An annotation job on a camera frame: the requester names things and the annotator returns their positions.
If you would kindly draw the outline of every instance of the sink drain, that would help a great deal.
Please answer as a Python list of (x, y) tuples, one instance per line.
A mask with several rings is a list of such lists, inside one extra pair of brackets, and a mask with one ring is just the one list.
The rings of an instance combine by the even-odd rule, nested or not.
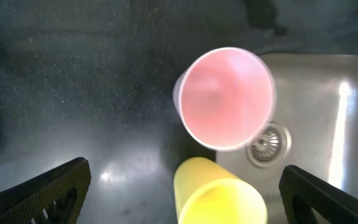
[(265, 131), (246, 151), (256, 166), (268, 167), (283, 159), (291, 148), (288, 129), (278, 123), (269, 123)]

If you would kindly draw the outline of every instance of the plastic cup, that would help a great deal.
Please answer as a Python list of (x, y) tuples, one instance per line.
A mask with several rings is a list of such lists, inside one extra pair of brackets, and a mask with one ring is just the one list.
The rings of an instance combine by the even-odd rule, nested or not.
[(270, 121), (274, 80), (258, 56), (225, 47), (202, 55), (178, 78), (173, 102), (200, 144), (236, 150), (255, 140)]
[(178, 224), (266, 224), (265, 202), (253, 186), (216, 163), (194, 157), (173, 179)]

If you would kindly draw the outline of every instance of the sink basin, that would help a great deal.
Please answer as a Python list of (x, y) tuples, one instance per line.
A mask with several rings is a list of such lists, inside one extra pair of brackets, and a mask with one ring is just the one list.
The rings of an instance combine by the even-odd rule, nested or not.
[(251, 147), (218, 152), (217, 163), (260, 192), (268, 223), (287, 223), (278, 182), (289, 164), (358, 198), (358, 56), (268, 54), (262, 60), (277, 89), (272, 121), (288, 129), (291, 148), (262, 167), (251, 162)]

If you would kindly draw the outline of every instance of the black countertop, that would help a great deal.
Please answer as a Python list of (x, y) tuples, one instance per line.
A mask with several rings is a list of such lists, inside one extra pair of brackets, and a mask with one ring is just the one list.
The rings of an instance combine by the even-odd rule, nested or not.
[(358, 54), (358, 1), (0, 0), (0, 191), (82, 156), (78, 223), (175, 223), (175, 169), (214, 152), (172, 88), (224, 46)]

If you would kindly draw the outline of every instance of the yellow cup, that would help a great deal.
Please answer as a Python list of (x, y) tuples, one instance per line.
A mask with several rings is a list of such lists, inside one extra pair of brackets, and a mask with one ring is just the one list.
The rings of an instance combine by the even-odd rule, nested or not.
[(215, 162), (194, 157), (173, 178), (179, 224), (265, 224), (265, 202), (253, 186)]

